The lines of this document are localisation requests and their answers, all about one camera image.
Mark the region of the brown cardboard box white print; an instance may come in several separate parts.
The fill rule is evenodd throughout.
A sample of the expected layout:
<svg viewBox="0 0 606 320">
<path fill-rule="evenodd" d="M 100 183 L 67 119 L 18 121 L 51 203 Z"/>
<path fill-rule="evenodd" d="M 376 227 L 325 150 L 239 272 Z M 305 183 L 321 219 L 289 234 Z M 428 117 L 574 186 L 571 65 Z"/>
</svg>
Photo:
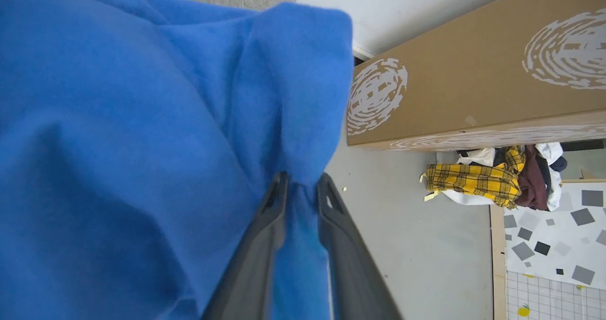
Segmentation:
<svg viewBox="0 0 606 320">
<path fill-rule="evenodd" d="M 606 139 L 606 0 L 497 0 L 355 67 L 351 147 Z"/>
</svg>

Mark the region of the blue and white garment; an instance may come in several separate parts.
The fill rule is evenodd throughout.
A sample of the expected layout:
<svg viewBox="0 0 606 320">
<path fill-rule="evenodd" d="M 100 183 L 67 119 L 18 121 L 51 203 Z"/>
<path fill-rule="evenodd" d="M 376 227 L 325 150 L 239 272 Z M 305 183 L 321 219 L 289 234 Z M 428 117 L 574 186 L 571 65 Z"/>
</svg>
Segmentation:
<svg viewBox="0 0 606 320">
<path fill-rule="evenodd" d="M 0 0 L 0 320 L 199 320 L 289 174 L 271 320 L 331 320 L 315 188 L 352 22 L 283 2 Z"/>
</svg>

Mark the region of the pile of mixed clothes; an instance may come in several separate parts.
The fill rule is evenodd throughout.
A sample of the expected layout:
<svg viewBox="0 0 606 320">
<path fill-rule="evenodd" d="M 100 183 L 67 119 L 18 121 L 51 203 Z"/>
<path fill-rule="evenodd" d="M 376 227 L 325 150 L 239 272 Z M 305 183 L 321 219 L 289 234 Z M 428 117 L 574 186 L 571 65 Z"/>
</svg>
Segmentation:
<svg viewBox="0 0 606 320">
<path fill-rule="evenodd" d="M 561 205 L 562 178 L 561 172 L 552 170 L 549 165 L 557 160 L 558 157 L 563 156 L 563 149 L 561 144 L 558 142 L 539 143 L 535 144 L 534 146 L 537 152 L 537 162 L 540 165 L 545 183 L 547 184 L 548 211 L 552 212 L 558 210 L 559 206 Z M 505 160 L 504 148 L 505 147 L 461 150 L 457 152 L 458 158 L 455 163 L 463 165 L 495 167 L 500 163 L 503 163 Z M 446 197 L 460 205 L 494 205 L 492 201 L 485 197 L 464 195 L 453 190 L 444 191 L 442 194 L 446 195 Z"/>
</svg>

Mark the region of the white grid mat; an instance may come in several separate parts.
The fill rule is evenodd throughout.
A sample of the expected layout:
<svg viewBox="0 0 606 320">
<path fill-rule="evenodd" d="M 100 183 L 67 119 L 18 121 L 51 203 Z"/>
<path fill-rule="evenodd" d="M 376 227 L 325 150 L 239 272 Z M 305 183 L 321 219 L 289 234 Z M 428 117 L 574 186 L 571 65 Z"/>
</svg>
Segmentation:
<svg viewBox="0 0 606 320">
<path fill-rule="evenodd" d="M 506 272 L 506 320 L 606 320 L 606 290 Z"/>
</svg>

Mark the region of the maroon garment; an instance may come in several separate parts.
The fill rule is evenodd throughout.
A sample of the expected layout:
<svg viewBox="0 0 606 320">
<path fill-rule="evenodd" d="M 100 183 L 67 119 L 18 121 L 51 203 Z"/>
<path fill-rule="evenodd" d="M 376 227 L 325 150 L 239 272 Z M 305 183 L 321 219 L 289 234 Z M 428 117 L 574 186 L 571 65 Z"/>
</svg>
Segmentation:
<svg viewBox="0 0 606 320">
<path fill-rule="evenodd" d="M 544 175 L 537 162 L 537 152 L 534 145 L 526 145 L 524 154 L 526 162 L 518 176 L 521 195 L 515 200 L 517 206 L 533 210 L 547 211 L 548 190 Z"/>
</svg>

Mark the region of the board with grey squares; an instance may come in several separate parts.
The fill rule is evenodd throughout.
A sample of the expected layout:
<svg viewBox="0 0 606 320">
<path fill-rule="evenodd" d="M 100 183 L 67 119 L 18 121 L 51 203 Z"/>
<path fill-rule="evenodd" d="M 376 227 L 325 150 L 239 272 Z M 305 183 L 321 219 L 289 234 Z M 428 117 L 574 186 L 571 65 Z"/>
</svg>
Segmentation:
<svg viewBox="0 0 606 320">
<path fill-rule="evenodd" d="M 604 181 L 606 178 L 585 179 L 589 181 Z M 499 206 L 490 206 L 492 271 L 493 271 L 493 310 L 494 320 L 506 320 L 506 269 L 504 234 L 504 211 Z"/>
</svg>

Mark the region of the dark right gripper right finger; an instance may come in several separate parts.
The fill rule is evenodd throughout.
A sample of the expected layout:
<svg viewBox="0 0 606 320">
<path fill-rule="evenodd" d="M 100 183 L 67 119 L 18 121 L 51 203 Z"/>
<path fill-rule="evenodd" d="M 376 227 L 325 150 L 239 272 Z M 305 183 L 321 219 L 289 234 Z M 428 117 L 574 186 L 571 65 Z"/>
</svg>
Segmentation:
<svg viewBox="0 0 606 320">
<path fill-rule="evenodd" d="M 403 320 L 329 174 L 317 184 L 320 241 L 329 256 L 335 320 Z"/>
</svg>

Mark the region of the yellow plaid shirt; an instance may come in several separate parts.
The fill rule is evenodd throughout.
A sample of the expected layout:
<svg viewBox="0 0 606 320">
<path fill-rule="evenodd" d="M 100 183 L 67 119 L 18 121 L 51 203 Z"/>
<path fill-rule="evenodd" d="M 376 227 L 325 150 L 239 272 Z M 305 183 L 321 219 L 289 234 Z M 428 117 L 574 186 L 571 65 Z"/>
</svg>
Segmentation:
<svg viewBox="0 0 606 320">
<path fill-rule="evenodd" d="M 464 195 L 485 197 L 495 205 L 515 209 L 522 190 L 518 182 L 526 164 L 522 148 L 504 148 L 504 162 L 495 167 L 437 163 L 429 165 L 421 178 L 430 192 L 453 190 Z"/>
</svg>

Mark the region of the white mat grey squares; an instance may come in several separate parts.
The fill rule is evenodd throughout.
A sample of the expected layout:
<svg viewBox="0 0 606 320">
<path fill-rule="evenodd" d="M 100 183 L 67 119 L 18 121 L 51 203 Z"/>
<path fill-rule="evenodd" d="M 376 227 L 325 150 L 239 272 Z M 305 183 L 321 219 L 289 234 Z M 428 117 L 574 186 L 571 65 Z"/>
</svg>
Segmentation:
<svg viewBox="0 0 606 320">
<path fill-rule="evenodd" d="M 606 290 L 606 180 L 565 182 L 554 211 L 504 211 L 509 272 Z"/>
</svg>

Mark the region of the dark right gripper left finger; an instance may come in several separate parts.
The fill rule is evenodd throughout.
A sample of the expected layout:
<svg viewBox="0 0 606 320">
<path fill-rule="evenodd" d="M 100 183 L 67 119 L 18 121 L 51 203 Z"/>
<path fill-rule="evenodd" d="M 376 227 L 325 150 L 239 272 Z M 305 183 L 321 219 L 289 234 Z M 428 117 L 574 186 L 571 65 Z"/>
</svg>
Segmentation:
<svg viewBox="0 0 606 320">
<path fill-rule="evenodd" d="M 272 179 L 201 320 L 270 320 L 276 253 L 285 240 L 289 176 Z"/>
</svg>

